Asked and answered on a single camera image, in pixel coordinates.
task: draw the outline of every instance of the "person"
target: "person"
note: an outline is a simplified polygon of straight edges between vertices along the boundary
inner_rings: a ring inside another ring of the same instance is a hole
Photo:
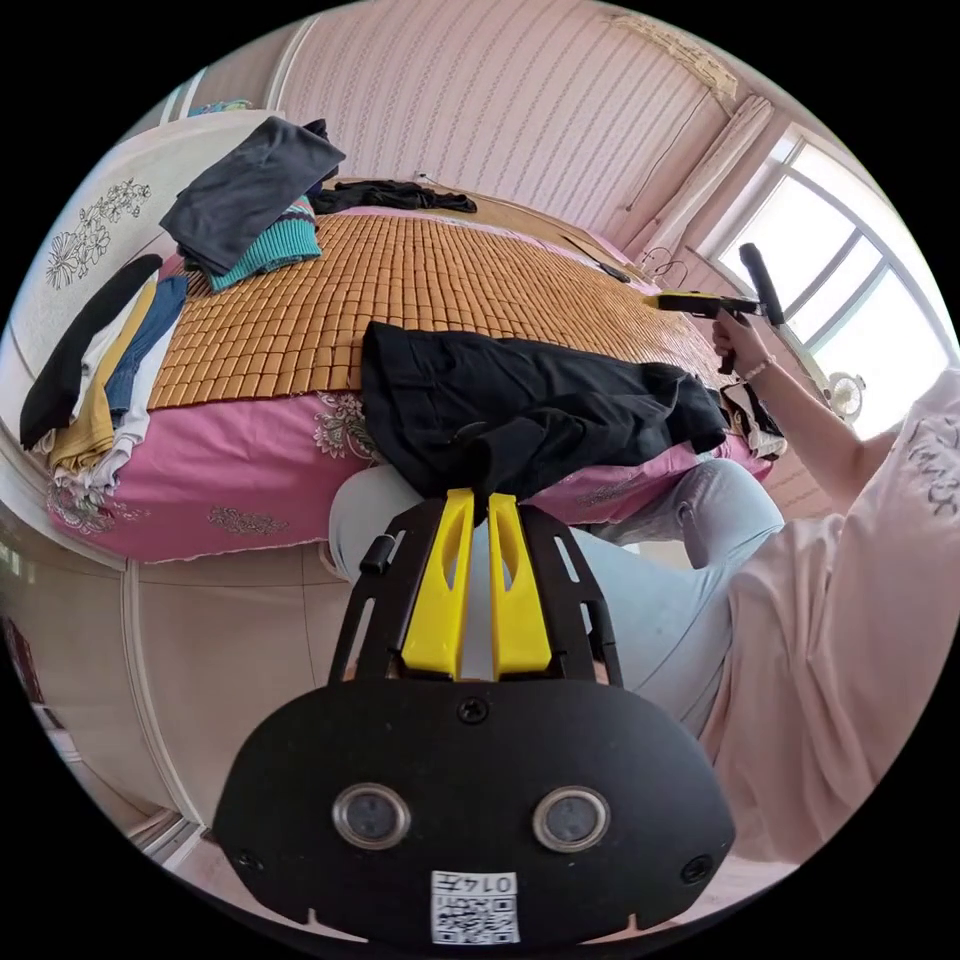
[[[606,598],[624,687],[699,738],[713,763],[732,852],[799,864],[883,777],[957,627],[960,369],[944,370],[898,427],[860,440],[752,326],[721,314],[713,342],[719,356],[735,351],[736,373],[836,512],[785,523],[748,471],[714,459],[624,523],[573,535]],[[341,575],[355,581],[374,537],[419,500],[390,466],[351,477],[330,514]],[[643,539],[682,540],[691,569],[618,545]],[[463,664],[475,677],[490,676],[487,555],[484,523]]]

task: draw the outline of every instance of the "qr code label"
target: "qr code label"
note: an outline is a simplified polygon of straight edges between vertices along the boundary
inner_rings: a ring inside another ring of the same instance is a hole
[[[515,873],[449,873],[430,877],[434,943],[519,943]]]

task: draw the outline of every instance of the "window frame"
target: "window frame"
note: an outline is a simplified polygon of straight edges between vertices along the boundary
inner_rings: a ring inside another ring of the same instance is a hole
[[[854,176],[863,181],[866,186],[876,194],[878,199],[889,205],[889,201],[883,196],[875,184],[864,180],[859,173],[851,168],[849,162],[841,160],[834,150],[829,149],[825,143],[820,141],[819,137],[802,128],[791,127],[765,161],[765,166],[768,167],[766,173],[759,178],[759,182],[755,183],[752,190],[749,186],[747,187],[747,190],[750,191],[749,200],[727,224],[723,224],[719,230],[714,232],[713,237],[708,238],[704,243],[704,247],[706,248],[704,250],[705,259],[729,283],[749,296],[751,291],[746,288],[743,280],[733,273],[725,264],[721,263],[720,257],[736,242],[737,237],[746,229],[750,221],[773,196],[774,191],[780,184],[787,178],[790,178],[801,186],[806,187],[825,203],[830,204],[838,213],[842,214],[853,224],[853,229],[837,253],[831,257],[826,266],[797,296],[793,303],[784,306],[784,318],[788,322],[844,262],[861,237],[871,243],[880,254],[880,260],[853,294],[851,294],[833,315],[828,317],[810,337],[801,340],[788,323],[778,329],[778,334],[798,352],[804,364],[814,373],[817,379],[825,381],[826,378],[820,370],[819,364],[817,364],[814,359],[813,355],[815,351],[837,334],[844,325],[852,319],[861,304],[870,296],[888,273],[893,273],[903,284],[927,324],[932,328],[937,341],[943,347],[947,356],[952,358],[954,362],[960,360],[960,354],[958,354],[956,346],[944,329],[943,322],[933,308],[933,305],[927,299],[920,284],[890,246],[881,239],[880,235],[872,227],[844,204],[843,201],[811,180],[805,174],[793,168],[794,160],[807,145],[826,154],[830,159],[841,163],[841,165],[846,167]]]

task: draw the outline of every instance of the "black handle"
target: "black handle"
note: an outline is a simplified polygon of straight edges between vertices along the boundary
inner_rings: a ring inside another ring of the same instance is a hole
[[[780,309],[780,298],[773,288],[773,281],[767,271],[767,265],[760,256],[760,251],[754,243],[745,243],[740,248],[740,262],[747,268],[753,288],[757,291],[757,299],[764,306],[764,314],[775,327],[783,326],[783,310]]]
[[[747,268],[747,273],[750,274],[750,280],[753,283],[754,290],[757,291],[757,299],[761,303],[764,315],[774,327],[782,326],[784,317],[783,310],[780,308],[780,298],[773,288],[773,281],[770,279],[767,265],[763,262],[763,257],[755,243],[745,243],[740,247],[740,262]],[[739,313],[734,313],[733,318],[745,327],[750,326],[750,321]],[[720,369],[717,372],[721,376],[729,377],[733,373],[733,365],[736,359],[736,352],[731,350],[723,358],[723,363],[720,364]]]

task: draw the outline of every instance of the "bracelet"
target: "bracelet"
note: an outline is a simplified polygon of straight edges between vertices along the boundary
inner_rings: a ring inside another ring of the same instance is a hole
[[[758,363],[749,373],[747,373],[745,376],[742,376],[740,379],[744,383],[749,383],[755,376],[757,376],[760,373],[763,373],[763,371],[766,370],[767,367],[772,367],[773,364],[776,362],[776,359],[777,359],[776,357],[764,357],[763,360],[760,361],[760,363]]]

